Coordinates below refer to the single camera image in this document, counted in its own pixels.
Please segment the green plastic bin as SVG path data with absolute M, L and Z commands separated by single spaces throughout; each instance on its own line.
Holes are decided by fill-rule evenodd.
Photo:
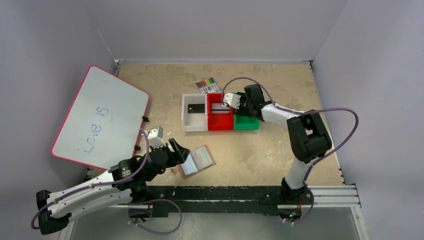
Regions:
M 248 117 L 236 114 L 236 110 L 233 110 L 234 115 L 234 130 L 235 131 L 247 131 L 247 130 L 259 130 L 260 120 L 254 117 Z

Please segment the red plastic bin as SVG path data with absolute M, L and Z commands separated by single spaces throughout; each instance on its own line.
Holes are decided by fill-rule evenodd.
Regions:
M 221 93 L 207 94 L 207 127 L 208 131 L 233 131 L 234 113 L 231 108 L 229 113 L 212 113 L 211 105 L 221 103 Z

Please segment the red framed whiteboard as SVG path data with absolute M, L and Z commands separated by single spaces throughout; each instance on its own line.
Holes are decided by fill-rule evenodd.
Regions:
M 92 65 L 51 147 L 51 155 L 109 169 L 135 152 L 150 96 Z

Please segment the white plastic bin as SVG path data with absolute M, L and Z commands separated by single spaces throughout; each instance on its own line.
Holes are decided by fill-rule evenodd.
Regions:
M 188 113 L 188 104 L 205 104 L 205 113 Z M 182 94 L 181 125 L 185 132 L 205 132 L 208 130 L 207 95 L 202 93 Z

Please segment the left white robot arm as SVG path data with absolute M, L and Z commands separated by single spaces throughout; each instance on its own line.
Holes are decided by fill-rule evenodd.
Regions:
M 59 192 L 40 190 L 36 193 L 38 211 L 31 228 L 49 235 L 90 211 L 118 204 L 142 205 L 152 200 L 147 182 L 167 168 L 183 164 L 191 151 L 174 138 L 160 147 L 151 147 L 144 155 L 121 160 L 94 179 Z

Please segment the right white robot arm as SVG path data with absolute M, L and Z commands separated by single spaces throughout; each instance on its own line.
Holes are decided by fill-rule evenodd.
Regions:
M 288 204 L 294 203 L 306 192 L 306 181 L 314 163 L 332 148 L 332 140 L 319 113 L 304 112 L 266 101 L 259 84 L 244 87 L 243 92 L 227 93 L 225 103 L 237 116 L 269 122 L 288 131 L 293 162 L 281 181 L 280 196 Z

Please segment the pink leather card holder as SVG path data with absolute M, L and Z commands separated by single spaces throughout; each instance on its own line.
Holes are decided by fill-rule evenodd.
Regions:
M 209 147 L 205 144 L 191 151 L 183 164 L 178 164 L 171 169 L 173 174 L 180 174 L 182 179 L 187 179 L 212 166 L 216 161 Z

